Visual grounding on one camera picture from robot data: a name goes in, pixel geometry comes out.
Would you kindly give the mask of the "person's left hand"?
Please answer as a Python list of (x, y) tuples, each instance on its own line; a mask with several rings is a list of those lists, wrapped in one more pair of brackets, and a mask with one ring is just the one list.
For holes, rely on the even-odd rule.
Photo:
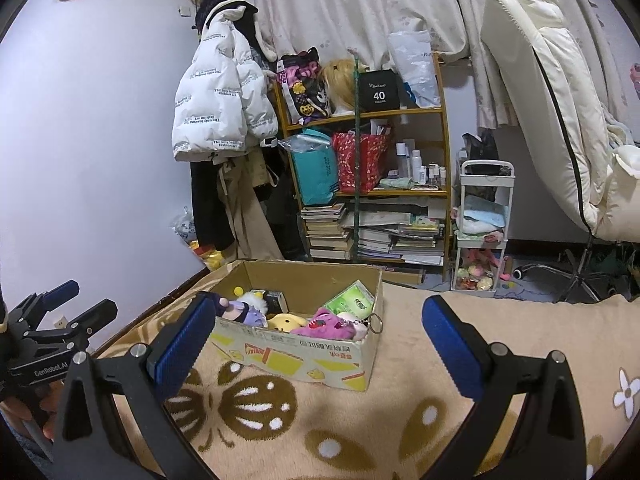
[[(58, 412), (58, 400), (64, 388), (64, 382), (52, 382), (49, 392), (40, 399), (40, 408), (48, 414), (48, 420), (42, 427), (42, 434), (53, 440), (55, 434), (55, 417)], [(31, 439), (25, 424), (32, 420), (32, 412), (21, 400), (9, 396), (1, 403), (1, 413), (11, 428), (21, 436)]]

